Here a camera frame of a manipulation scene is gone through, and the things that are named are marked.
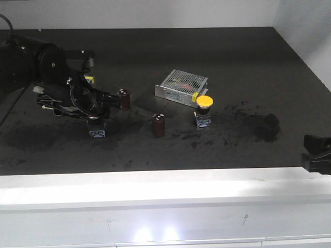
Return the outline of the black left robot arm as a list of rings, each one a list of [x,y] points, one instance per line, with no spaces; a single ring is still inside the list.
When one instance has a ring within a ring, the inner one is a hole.
[[[107,118],[121,108],[120,96],[94,88],[85,78],[92,51],[64,51],[56,45],[13,35],[1,45],[1,102],[34,85],[37,103],[57,116]]]

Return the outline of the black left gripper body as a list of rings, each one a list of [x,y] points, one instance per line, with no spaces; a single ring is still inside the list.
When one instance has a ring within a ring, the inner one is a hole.
[[[70,71],[64,81],[44,84],[37,103],[55,115],[73,118],[101,117],[109,113],[111,94],[93,88],[81,72]]]

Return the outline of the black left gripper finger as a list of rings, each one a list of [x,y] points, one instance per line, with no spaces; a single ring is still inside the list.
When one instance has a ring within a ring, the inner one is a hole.
[[[103,101],[120,101],[121,100],[120,95],[112,95],[106,91],[103,91],[102,93],[103,93],[103,97],[102,97]]]
[[[103,101],[103,108],[108,109],[112,107],[116,109],[121,109],[122,108],[121,102]]]

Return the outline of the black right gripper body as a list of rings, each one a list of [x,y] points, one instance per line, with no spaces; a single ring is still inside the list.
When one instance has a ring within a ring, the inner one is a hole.
[[[330,137],[318,137],[306,134],[301,165],[310,173],[330,175]]]

